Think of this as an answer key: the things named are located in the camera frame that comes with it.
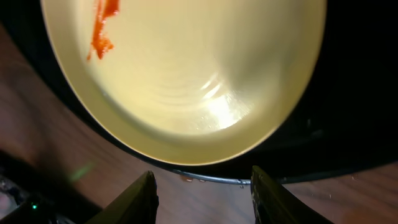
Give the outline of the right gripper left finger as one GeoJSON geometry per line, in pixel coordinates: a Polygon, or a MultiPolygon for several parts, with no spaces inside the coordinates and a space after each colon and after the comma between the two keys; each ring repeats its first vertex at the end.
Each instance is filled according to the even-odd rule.
{"type": "Polygon", "coordinates": [[[155,176],[147,171],[86,224],[155,224],[158,206],[155,176]]]}

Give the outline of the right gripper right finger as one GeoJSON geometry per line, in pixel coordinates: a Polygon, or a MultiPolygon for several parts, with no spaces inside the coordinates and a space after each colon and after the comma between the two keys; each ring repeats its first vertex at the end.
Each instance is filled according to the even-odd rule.
{"type": "Polygon", "coordinates": [[[256,224],[330,223],[258,166],[252,168],[251,197],[256,224]]]}

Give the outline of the yellow plate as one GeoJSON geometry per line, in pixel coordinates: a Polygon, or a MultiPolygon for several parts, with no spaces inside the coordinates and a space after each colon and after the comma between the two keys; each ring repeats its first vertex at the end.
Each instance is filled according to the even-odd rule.
{"type": "Polygon", "coordinates": [[[42,1],[52,50],[112,137],[181,166],[238,157],[297,106],[326,1],[42,1]]]}

